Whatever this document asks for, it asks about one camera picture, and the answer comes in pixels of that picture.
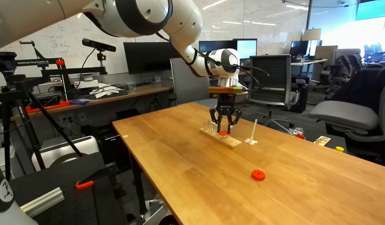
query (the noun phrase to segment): whiteboard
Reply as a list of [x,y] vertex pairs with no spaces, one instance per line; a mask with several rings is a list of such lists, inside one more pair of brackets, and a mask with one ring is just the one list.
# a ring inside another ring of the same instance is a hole
[[[113,38],[98,30],[83,14],[75,15],[58,22],[51,27],[27,35],[21,42],[33,42],[36,49],[45,58],[62,58],[66,68],[81,68],[92,48],[83,47],[81,40],[86,38],[98,43],[116,47],[116,52],[103,52],[106,60],[102,62],[108,74],[127,73],[126,58],[122,43],[135,42],[161,42],[156,35],[143,38]],[[0,49],[0,52],[15,52],[16,59],[36,59],[31,45],[20,45],[18,42],[11,43]],[[96,59],[97,52],[93,52],[83,68],[100,67]],[[27,78],[41,77],[41,69],[36,67],[17,68],[16,74],[25,74]]]

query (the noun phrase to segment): wooden tabletop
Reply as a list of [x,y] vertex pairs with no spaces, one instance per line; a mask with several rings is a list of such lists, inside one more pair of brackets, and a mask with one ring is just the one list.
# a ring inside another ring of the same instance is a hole
[[260,125],[245,144],[247,120],[226,148],[200,133],[208,120],[191,103],[113,123],[181,224],[385,224],[383,167]]

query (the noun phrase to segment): wooden block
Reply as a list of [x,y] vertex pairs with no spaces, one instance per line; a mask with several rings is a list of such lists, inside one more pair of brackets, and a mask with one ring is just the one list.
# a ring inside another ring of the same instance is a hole
[[222,88],[222,87],[210,87],[207,88],[210,94],[241,94],[243,93],[242,88]]
[[233,139],[232,137],[227,135],[227,137],[221,137],[218,135],[216,132],[212,132],[212,130],[205,130],[205,129],[201,129],[201,133],[202,134],[206,134],[207,137],[217,140],[218,143],[228,147],[228,148],[235,148],[237,145],[241,144],[241,142]]
[[331,139],[328,137],[318,137],[313,143],[320,147],[325,147]]

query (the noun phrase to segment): lamp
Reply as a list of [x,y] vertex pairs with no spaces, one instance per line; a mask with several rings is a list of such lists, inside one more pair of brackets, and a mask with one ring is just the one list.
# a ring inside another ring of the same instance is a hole
[[302,40],[320,40],[321,29],[305,30]]
[[321,40],[321,29],[310,29],[310,30],[305,30],[303,35],[302,35],[302,40],[307,40],[307,55],[308,58],[315,57],[315,54],[311,54],[311,48],[312,48],[312,43],[313,40]]

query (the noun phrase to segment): tripod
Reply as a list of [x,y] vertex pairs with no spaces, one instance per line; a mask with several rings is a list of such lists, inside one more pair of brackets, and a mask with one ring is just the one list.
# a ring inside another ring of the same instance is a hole
[[30,124],[30,118],[27,113],[25,112],[22,100],[25,99],[25,95],[31,100],[32,104],[37,107],[37,109],[43,114],[43,117],[50,122],[50,124],[55,128],[55,130],[65,139],[65,142],[71,147],[71,149],[78,155],[82,157],[82,154],[78,152],[78,149],[73,145],[73,143],[68,139],[68,137],[63,133],[63,129],[57,125],[57,123],[53,120],[53,118],[43,109],[41,103],[33,97],[33,94],[27,90],[27,87],[25,83],[21,83],[22,90],[3,90],[2,94],[0,94],[0,103],[2,107],[1,115],[2,115],[2,128],[3,128],[3,142],[2,148],[5,152],[5,178],[10,180],[11,173],[10,173],[10,115],[11,115],[11,107],[16,105],[18,110],[18,115],[23,123],[27,138],[31,144],[31,150],[35,154],[38,167],[41,169],[46,169],[40,154],[40,143],[37,140],[37,137],[32,129],[32,125]]

